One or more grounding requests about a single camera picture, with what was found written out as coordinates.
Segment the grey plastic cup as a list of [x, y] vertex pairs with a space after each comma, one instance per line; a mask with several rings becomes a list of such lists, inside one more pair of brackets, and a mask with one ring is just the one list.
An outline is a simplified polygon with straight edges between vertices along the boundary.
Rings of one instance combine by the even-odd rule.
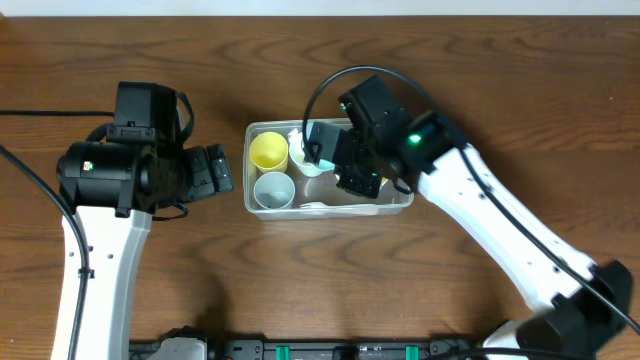
[[269, 172], [260, 176], [254, 185], [253, 195], [259, 206], [265, 209], [289, 209], [296, 194], [294, 181], [285, 173]]

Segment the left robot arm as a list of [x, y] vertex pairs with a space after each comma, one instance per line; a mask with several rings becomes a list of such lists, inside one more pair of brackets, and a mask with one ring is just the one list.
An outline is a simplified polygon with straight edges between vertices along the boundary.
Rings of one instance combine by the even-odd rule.
[[72, 144], [56, 175], [65, 262], [54, 359], [125, 359], [142, 250], [157, 211], [232, 191], [223, 146], [186, 148], [185, 94], [119, 83], [114, 119]]

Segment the mint green plastic spoon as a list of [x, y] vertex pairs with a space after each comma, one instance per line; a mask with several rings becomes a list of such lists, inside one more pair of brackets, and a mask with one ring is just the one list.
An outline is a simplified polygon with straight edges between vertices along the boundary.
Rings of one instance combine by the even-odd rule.
[[320, 160], [317, 167], [323, 172], [333, 171], [335, 169], [335, 165], [332, 162], [327, 160]]

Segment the pale pink plastic fork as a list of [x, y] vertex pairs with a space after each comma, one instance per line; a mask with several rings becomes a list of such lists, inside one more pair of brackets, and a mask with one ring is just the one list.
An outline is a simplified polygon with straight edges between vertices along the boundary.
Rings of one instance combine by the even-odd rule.
[[378, 214], [378, 208], [371, 204], [354, 205], [327, 205], [323, 202], [309, 202], [300, 205], [302, 210], [309, 210], [315, 215], [353, 215], [353, 216], [373, 216]]

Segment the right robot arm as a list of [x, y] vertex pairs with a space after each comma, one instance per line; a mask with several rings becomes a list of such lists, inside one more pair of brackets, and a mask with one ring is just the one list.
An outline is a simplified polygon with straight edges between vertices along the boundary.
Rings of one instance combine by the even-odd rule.
[[330, 162], [338, 187], [376, 198], [383, 181], [423, 196], [453, 218], [500, 266], [530, 316], [499, 326], [449, 359], [592, 359], [625, 328], [633, 278], [617, 261], [599, 265], [545, 226], [490, 171], [477, 149], [434, 102], [412, 114], [382, 70], [339, 101], [349, 129], [304, 118], [311, 163]]

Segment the yellow plastic cup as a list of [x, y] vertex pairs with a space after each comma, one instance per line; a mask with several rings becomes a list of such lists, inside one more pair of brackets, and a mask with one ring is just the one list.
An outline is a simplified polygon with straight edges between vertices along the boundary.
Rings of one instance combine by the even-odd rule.
[[249, 157], [262, 173], [284, 173], [288, 166], [289, 144], [279, 133], [264, 132], [251, 142]]

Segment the white plastic cup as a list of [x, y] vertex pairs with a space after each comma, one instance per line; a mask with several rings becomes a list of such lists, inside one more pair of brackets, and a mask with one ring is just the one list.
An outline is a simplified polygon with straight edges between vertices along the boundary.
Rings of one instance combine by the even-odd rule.
[[323, 170], [313, 163], [305, 161], [305, 154], [302, 147], [302, 134], [298, 129], [291, 130], [288, 135], [289, 156], [298, 170], [306, 177], [317, 177]]

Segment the clear plastic container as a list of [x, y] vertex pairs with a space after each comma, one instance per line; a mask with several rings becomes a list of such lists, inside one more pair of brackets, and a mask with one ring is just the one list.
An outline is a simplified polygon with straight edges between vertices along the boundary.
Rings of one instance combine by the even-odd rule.
[[296, 194], [293, 205], [289, 209], [265, 209], [256, 202], [253, 190], [256, 180], [262, 176], [262, 172], [251, 162], [249, 157], [249, 147], [251, 142], [261, 133], [276, 132], [286, 137], [293, 129], [300, 129], [300, 120], [280, 120], [255, 122], [246, 129], [245, 144], [243, 153], [243, 193], [246, 209], [256, 215], [261, 220], [302, 220], [313, 218], [335, 218], [335, 217], [357, 217], [344, 214], [338, 215], [315, 215], [309, 210], [302, 210], [301, 204], [309, 202], [323, 202], [327, 205], [354, 205], [371, 204], [378, 208], [377, 215], [394, 215], [409, 207], [413, 200], [413, 195], [403, 194], [397, 191], [393, 184], [388, 182], [380, 188], [377, 199], [367, 199], [358, 197], [336, 187], [337, 176], [327, 171], [317, 177], [306, 177], [290, 161], [285, 174], [292, 178], [296, 187]]

